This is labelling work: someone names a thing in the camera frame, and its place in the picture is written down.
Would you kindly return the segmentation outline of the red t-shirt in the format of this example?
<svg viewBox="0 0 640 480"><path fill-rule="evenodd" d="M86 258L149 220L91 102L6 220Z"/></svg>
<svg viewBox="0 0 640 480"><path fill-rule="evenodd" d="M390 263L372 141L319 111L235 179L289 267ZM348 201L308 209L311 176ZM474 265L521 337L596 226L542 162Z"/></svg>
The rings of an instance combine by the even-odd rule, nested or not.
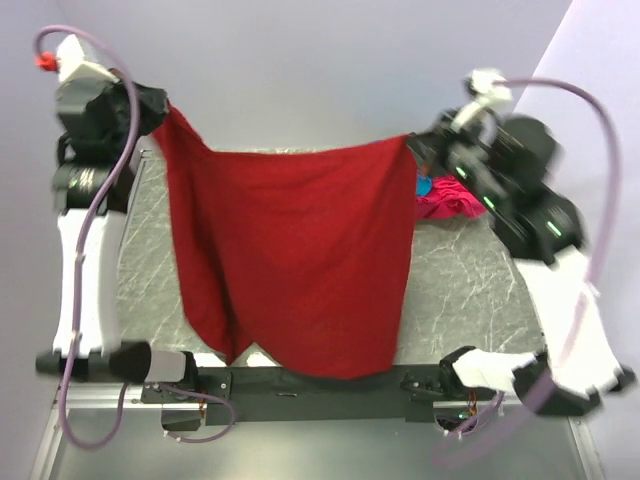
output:
<svg viewBox="0 0 640 480"><path fill-rule="evenodd" d="M355 379L394 361L415 224L401 136L298 154L209 149L176 108L165 163L184 315L227 362Z"/></svg>

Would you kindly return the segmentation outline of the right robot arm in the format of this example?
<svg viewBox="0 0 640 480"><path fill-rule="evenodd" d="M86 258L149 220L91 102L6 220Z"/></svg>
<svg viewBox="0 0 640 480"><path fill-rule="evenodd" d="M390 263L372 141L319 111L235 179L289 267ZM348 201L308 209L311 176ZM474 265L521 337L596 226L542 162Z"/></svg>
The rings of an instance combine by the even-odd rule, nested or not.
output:
<svg viewBox="0 0 640 480"><path fill-rule="evenodd" d="M492 230L523 277L545 345L535 353L490 353L461 347L439 363L439 387L460 399L472 388L516 396L539 416L582 417L604 394L632 385L608 343L592 289L595 257L575 205L545 183L559 144L547 126L528 116L499 122L484 143L482 122L456 124L444 113L406 145L418 166L447 173L478 200Z"/></svg>

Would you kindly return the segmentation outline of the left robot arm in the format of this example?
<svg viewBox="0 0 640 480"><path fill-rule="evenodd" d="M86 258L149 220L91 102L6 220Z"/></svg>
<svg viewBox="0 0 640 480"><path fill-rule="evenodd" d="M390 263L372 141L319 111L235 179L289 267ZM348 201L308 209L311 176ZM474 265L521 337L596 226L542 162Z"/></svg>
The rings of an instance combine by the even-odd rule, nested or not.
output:
<svg viewBox="0 0 640 480"><path fill-rule="evenodd" d="M60 318L53 345L37 356L38 373L76 381L164 382L176 401L200 388L184 352L125 341L116 312L117 269L137 187L139 138L168 112L164 90L135 85L140 119L131 122L126 85L86 62L59 74L56 114L64 128L53 176L54 208L63 252Z"/></svg>

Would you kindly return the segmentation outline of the pink t-shirt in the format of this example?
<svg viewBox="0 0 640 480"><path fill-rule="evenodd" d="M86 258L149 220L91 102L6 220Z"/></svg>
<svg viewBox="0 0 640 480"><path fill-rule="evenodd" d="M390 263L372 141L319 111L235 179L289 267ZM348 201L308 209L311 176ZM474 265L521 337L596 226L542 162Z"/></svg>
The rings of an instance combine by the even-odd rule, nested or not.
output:
<svg viewBox="0 0 640 480"><path fill-rule="evenodd" d="M457 216L477 218L485 212L483 205L452 176L432 178L431 192L422 198L416 196L417 221Z"/></svg>

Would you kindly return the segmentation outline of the blue t-shirt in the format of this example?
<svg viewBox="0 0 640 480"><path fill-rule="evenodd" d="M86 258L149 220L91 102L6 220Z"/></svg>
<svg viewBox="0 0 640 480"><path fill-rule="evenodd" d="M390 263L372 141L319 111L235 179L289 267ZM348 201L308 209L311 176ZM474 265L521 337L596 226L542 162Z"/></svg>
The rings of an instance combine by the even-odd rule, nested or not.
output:
<svg viewBox="0 0 640 480"><path fill-rule="evenodd" d="M432 190L432 178L428 175L418 174L416 176L415 195L419 198L427 196Z"/></svg>

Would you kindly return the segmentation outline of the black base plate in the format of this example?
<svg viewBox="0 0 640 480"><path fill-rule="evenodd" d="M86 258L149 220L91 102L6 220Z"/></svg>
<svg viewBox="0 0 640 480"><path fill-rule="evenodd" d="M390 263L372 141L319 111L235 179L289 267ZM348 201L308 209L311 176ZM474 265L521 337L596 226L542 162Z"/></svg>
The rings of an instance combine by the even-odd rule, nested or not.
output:
<svg viewBox="0 0 640 480"><path fill-rule="evenodd" d="M244 422L430 422L437 403L465 407L471 399L489 401L494 396L486 388L456 386L435 364L396 365L355 380L309 377L281 367L201 367L198 381L197 392L227 400Z"/></svg>

